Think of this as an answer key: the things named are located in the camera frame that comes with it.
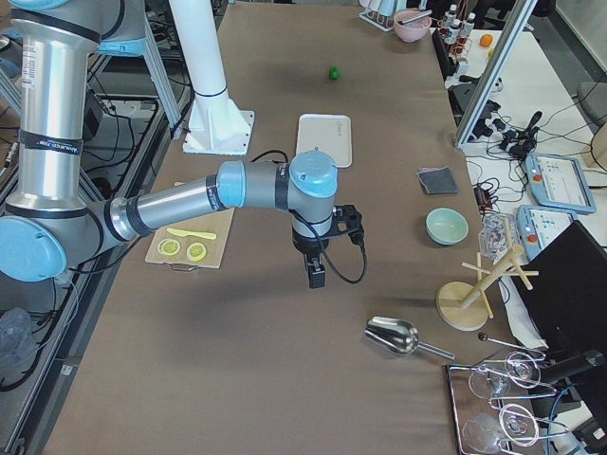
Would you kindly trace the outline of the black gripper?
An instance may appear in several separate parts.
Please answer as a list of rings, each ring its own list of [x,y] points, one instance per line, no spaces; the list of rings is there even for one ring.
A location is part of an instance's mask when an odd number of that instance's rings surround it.
[[[347,235],[353,245],[364,248],[364,228],[362,214],[354,205],[340,205],[332,208],[330,215],[323,221],[313,223],[305,220],[300,213],[292,209],[292,241],[301,252],[310,289],[325,286],[326,271],[320,254],[328,247],[331,239]]]

